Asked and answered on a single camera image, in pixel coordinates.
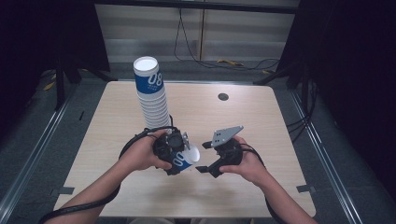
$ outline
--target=black device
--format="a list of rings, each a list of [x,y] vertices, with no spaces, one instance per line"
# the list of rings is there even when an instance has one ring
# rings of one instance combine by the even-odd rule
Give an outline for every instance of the black device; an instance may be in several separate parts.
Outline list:
[[[223,165],[239,165],[242,161],[243,149],[241,145],[233,139],[244,127],[236,126],[229,129],[217,130],[213,134],[213,139],[210,142],[205,142],[202,146],[205,149],[214,148],[220,158],[210,166],[195,167],[200,173],[210,173],[217,178],[223,173],[219,170]]]
[[[175,152],[181,152],[185,147],[190,147],[186,133],[181,134],[180,130],[173,130],[172,133],[161,135],[152,146],[154,155],[160,160],[167,161],[172,164],[172,168],[165,170],[168,175],[177,175],[180,170],[173,163]]]

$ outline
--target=table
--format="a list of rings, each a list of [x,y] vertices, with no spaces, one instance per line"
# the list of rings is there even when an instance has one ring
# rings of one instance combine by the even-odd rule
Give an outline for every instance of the table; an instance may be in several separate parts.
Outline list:
[[[269,172],[288,194],[310,215],[316,213],[305,185],[300,164],[269,87],[231,84],[164,84],[169,113],[174,125],[187,132],[197,145],[201,159],[210,165],[219,158],[210,141],[218,129],[243,125],[238,135],[262,156]],[[218,95],[226,93],[222,101]],[[92,118],[74,164],[64,183],[75,188],[73,195],[60,195],[55,209],[81,192],[113,165],[125,143],[145,128],[136,96],[135,83],[109,82]],[[161,169],[134,172],[121,185],[120,193],[103,210],[101,217],[269,217],[259,188],[234,174],[214,178],[200,174],[194,165],[179,175]]]

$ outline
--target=person's left arm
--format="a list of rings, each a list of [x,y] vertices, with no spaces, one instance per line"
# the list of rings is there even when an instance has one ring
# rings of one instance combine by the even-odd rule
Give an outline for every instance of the person's left arm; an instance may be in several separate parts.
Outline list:
[[[164,131],[158,131],[136,141],[125,152],[125,154],[102,176],[85,188],[81,193],[65,203],[62,208],[99,201],[110,195],[131,172],[146,170],[150,166],[162,169],[170,169],[172,165],[166,161],[161,161],[152,152],[152,144],[156,137],[160,137]],[[50,223],[94,223],[102,212],[103,208],[95,207],[76,213],[55,217],[46,222]]]

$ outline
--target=blue label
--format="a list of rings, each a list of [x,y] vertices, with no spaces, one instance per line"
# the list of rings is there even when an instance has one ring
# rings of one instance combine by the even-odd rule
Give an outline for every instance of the blue label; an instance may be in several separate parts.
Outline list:
[[[191,166],[191,164],[184,160],[184,156],[181,152],[172,151],[171,155],[173,157],[172,163],[178,168],[179,171],[185,170],[187,167]]]
[[[163,88],[163,75],[160,71],[150,77],[140,77],[134,74],[136,88],[139,92],[152,94]]]

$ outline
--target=blue and white cup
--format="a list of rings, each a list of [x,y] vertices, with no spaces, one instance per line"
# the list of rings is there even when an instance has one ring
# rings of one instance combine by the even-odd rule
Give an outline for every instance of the blue and white cup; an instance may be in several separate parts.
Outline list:
[[[152,129],[171,125],[163,75],[157,60],[152,57],[136,59],[134,80],[147,127]]]
[[[185,147],[181,152],[172,151],[171,155],[172,163],[178,168],[179,171],[189,168],[200,159],[198,147],[193,144],[190,144],[190,148]]]

